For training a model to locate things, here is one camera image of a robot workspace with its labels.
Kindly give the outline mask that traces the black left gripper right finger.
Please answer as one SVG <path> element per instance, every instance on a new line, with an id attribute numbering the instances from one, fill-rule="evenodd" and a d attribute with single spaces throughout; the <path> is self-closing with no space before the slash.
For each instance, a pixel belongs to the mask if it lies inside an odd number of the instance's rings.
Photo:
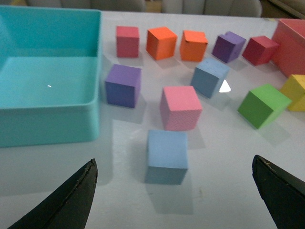
<path id="1" fill-rule="evenodd" d="M 255 155 L 252 162 L 254 182 L 279 229 L 305 227 L 305 182 Z"/>

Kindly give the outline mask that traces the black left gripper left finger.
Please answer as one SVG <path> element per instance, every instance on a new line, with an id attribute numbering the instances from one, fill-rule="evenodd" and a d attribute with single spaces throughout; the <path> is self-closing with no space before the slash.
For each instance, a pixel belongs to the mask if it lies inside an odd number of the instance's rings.
<path id="1" fill-rule="evenodd" d="M 91 159 L 10 229 L 83 229 L 96 190 L 98 168 Z"/>

